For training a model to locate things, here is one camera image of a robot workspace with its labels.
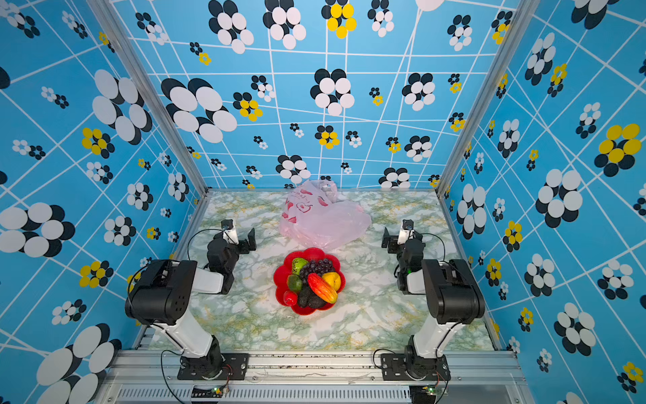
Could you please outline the pink translucent plastic bag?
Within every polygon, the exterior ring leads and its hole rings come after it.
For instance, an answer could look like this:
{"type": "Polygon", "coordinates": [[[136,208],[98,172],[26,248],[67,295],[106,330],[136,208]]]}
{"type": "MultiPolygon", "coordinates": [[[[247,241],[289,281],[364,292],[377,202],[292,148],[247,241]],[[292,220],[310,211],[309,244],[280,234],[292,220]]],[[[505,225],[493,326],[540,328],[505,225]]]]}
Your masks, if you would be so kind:
{"type": "Polygon", "coordinates": [[[308,180],[288,193],[279,231],[304,247],[333,250],[362,237],[371,225],[359,204],[339,198],[334,182],[308,180]]]}

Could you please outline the yellow star fruit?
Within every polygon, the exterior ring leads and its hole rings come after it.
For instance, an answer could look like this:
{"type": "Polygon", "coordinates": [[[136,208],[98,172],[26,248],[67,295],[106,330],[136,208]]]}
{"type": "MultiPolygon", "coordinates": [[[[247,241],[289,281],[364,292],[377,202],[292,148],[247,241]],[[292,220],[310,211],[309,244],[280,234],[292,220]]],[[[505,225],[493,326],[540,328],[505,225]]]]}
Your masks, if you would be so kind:
{"type": "Polygon", "coordinates": [[[334,289],[334,291],[339,291],[342,285],[342,279],[340,274],[336,271],[328,272],[323,274],[322,279],[334,289]]]}

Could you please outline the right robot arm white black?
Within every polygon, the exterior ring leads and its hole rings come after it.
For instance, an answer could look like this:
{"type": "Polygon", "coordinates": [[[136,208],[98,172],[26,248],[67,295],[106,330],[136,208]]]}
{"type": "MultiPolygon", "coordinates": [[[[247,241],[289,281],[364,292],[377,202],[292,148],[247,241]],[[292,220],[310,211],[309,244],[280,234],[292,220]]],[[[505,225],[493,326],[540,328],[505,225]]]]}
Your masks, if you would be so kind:
{"type": "Polygon", "coordinates": [[[457,331],[482,318],[486,303],[469,264],[462,259],[426,259],[423,235],[405,220],[397,235],[384,232],[381,247],[397,257],[397,286],[426,298],[428,317],[404,351],[384,351],[378,365],[386,381],[439,380],[451,375],[444,355],[457,331]]]}

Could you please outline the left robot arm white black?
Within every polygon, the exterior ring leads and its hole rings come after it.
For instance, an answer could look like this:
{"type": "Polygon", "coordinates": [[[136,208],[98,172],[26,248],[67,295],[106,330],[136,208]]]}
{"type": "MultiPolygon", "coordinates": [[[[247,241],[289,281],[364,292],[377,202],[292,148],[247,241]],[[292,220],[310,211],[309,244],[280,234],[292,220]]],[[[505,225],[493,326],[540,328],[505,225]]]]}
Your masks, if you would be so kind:
{"type": "Polygon", "coordinates": [[[195,260],[153,260],[129,282],[126,316],[159,329],[179,351],[179,380],[243,380],[249,355],[224,355],[217,337],[205,331],[191,313],[193,294],[226,295],[243,254],[257,249],[255,231],[238,239],[235,228],[214,236],[207,264],[195,260]]]}

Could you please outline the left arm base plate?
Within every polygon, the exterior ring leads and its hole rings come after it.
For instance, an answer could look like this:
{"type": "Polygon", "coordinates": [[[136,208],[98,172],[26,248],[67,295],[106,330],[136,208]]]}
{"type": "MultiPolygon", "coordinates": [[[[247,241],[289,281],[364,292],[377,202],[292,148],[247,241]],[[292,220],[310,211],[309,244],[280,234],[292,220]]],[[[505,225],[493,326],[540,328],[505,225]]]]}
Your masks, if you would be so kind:
{"type": "Polygon", "coordinates": [[[248,353],[224,353],[202,358],[180,357],[178,380],[244,380],[248,353]]]}

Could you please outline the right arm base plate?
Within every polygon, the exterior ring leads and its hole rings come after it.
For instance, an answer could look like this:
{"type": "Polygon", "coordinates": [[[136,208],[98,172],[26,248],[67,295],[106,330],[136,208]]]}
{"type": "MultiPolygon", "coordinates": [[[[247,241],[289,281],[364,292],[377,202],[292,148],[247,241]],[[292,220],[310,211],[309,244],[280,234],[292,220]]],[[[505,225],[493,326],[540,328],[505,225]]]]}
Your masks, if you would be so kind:
{"type": "Polygon", "coordinates": [[[426,359],[419,356],[407,357],[403,353],[385,353],[380,356],[380,361],[384,381],[436,383],[452,378],[445,355],[438,359],[426,359]]]}

